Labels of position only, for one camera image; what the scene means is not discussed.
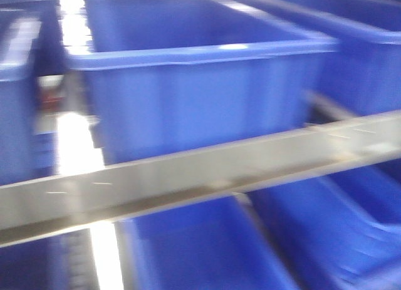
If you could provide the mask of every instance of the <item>shelving rack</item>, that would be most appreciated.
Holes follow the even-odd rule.
[[[352,117],[317,105],[332,118]],[[5,185],[0,246],[399,157],[401,111],[392,111]]]

